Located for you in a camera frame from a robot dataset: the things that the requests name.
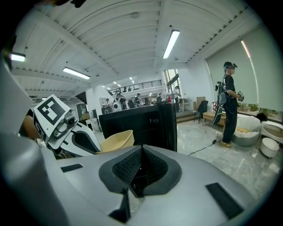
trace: black pants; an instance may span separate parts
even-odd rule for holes
[[[234,113],[231,113],[226,106],[224,106],[224,109],[226,113],[226,124],[223,134],[223,142],[230,143],[237,126],[237,110]]]
[[[174,98],[174,99],[175,99],[175,101],[176,101],[176,103],[175,103],[175,109],[176,109],[176,111],[179,111],[180,108],[179,108],[179,103],[178,103],[178,97],[176,97],[176,98]]]

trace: marble floor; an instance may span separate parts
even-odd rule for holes
[[[245,186],[255,199],[262,197],[268,192],[276,181],[280,164],[282,162],[283,150],[268,159],[254,147],[241,147],[233,144],[231,148],[219,145],[222,140],[223,127],[219,125],[210,126],[209,122],[202,126],[202,122],[189,121],[177,124],[179,153],[189,155],[202,149],[217,138],[217,142],[191,156],[210,162],[224,173]],[[99,142],[104,140],[101,132],[95,132]]]

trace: ceiling light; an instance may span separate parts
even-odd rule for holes
[[[84,75],[84,74],[82,74],[82,73],[80,73],[80,72],[74,71],[74,70],[72,70],[72,69],[70,69],[70,68],[64,68],[64,69],[63,69],[63,72],[66,72],[66,73],[69,73],[69,74],[72,74],[72,75],[75,75],[75,76],[79,76],[79,77],[81,77],[81,78],[83,78],[83,79],[90,79],[89,76]]]
[[[171,50],[173,49],[173,46],[174,46],[179,34],[180,34],[180,31],[178,31],[178,30],[172,31],[168,45],[167,45],[167,48],[166,48],[165,53],[163,55],[163,59],[167,59],[169,57],[169,54],[170,54]]]
[[[25,54],[20,54],[20,53],[11,53],[10,59],[11,60],[15,60],[15,61],[24,62],[25,59],[26,59],[26,55]]]
[[[244,49],[245,49],[245,51],[246,51],[248,57],[251,58],[251,54],[249,54],[249,50],[248,50],[248,48],[247,48],[245,42],[242,40],[241,43],[242,43],[242,45],[243,45],[243,47],[244,47]]]

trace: sneaker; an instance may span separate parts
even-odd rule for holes
[[[221,141],[220,142],[220,146],[222,146],[222,147],[231,147],[232,146],[232,144],[231,143],[225,143],[225,142],[223,142],[223,141]]]

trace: power cord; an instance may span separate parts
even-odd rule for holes
[[[190,153],[190,154],[188,154],[188,156],[190,156],[190,155],[192,155],[192,154],[194,154],[194,153],[196,153],[196,152],[198,152],[198,151],[201,151],[201,150],[203,150],[203,149],[205,149],[205,148],[207,148],[207,147],[210,147],[211,145],[215,144],[216,141],[217,141],[217,139],[218,139],[219,129],[220,129],[220,127],[218,128],[218,131],[217,131],[217,137],[216,137],[216,139],[214,139],[214,140],[212,141],[212,144],[210,144],[210,145],[208,145],[208,146],[206,146],[206,147],[204,147],[204,148],[202,148],[202,149],[199,149],[199,150],[197,150],[197,151],[195,151],[195,152],[193,152],[193,153]]]

